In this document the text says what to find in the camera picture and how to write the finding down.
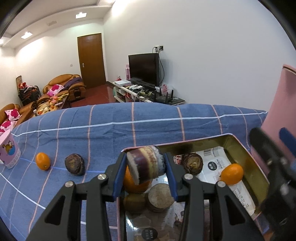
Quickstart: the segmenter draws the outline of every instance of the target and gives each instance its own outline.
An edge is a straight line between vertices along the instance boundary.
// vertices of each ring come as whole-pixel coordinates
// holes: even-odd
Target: wall
[[[109,80],[128,55],[163,45],[164,83],[188,103],[268,110],[296,52],[257,0],[117,0],[104,18]]]
[[[10,103],[19,104],[14,50],[11,48],[0,47],[0,75],[0,109]]]
[[[82,21],[49,30],[17,48],[16,74],[22,76],[23,82],[38,85],[40,91],[58,75],[81,75],[77,37],[96,33],[102,33],[105,58],[103,21]]]

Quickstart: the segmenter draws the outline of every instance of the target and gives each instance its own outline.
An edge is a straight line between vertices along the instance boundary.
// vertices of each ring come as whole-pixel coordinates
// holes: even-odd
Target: orange fruit
[[[50,167],[50,158],[43,152],[39,152],[36,157],[35,161],[37,166],[41,169],[46,171]]]
[[[239,164],[231,164],[227,166],[222,172],[220,176],[220,180],[224,181],[227,185],[237,184],[242,180],[244,176],[244,170],[242,166]]]
[[[140,185],[136,185],[133,181],[133,178],[128,169],[128,166],[126,167],[126,174],[123,179],[123,186],[125,191],[127,191],[128,193],[137,193],[137,194],[143,193],[149,188],[149,185],[151,184],[151,182],[152,180],[144,182]]]

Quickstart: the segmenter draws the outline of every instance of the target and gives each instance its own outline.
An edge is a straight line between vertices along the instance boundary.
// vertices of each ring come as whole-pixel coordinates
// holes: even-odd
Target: red tile floor
[[[94,104],[115,103],[113,97],[113,86],[110,84],[101,85],[95,88],[86,90],[85,99],[71,103],[71,107],[79,107]]]

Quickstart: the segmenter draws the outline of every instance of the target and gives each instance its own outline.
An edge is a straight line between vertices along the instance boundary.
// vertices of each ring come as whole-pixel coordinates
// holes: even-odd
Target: black round sticker
[[[215,171],[215,170],[217,169],[217,165],[216,165],[216,163],[213,162],[213,161],[210,161],[210,162],[208,163],[207,167],[208,167],[210,170],[212,170],[212,171]]]
[[[147,241],[153,241],[157,238],[157,231],[154,228],[146,228],[142,231],[142,238]]]

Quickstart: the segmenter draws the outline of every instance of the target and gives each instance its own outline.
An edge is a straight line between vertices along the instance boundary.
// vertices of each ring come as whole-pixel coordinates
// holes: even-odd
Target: door
[[[102,34],[77,38],[81,77],[87,89],[106,83]]]

